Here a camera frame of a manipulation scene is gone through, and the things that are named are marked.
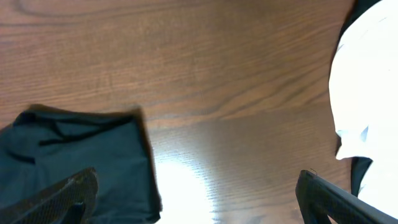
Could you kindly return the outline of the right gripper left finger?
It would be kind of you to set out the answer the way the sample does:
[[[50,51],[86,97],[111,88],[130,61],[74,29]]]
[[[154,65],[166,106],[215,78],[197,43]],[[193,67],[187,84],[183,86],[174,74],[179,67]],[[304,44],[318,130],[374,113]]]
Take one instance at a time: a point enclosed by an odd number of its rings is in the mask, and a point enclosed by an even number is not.
[[[83,169],[1,209],[1,223],[87,223],[93,214],[97,194],[96,170],[92,167]]]

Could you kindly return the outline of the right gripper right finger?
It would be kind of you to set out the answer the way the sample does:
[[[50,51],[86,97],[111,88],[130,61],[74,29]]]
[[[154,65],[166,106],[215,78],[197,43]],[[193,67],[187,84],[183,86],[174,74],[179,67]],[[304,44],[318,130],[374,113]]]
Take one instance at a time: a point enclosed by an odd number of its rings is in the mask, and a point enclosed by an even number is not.
[[[397,219],[359,200],[349,192],[301,170],[295,194],[305,224],[397,224]]]

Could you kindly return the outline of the black leggings with red waistband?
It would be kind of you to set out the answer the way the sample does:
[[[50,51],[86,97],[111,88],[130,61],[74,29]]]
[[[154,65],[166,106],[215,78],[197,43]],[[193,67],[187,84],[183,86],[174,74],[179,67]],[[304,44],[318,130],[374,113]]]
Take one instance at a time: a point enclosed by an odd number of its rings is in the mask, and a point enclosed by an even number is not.
[[[155,223],[160,218],[152,158],[139,115],[35,107],[1,130],[1,206],[83,169],[98,178],[90,223]]]

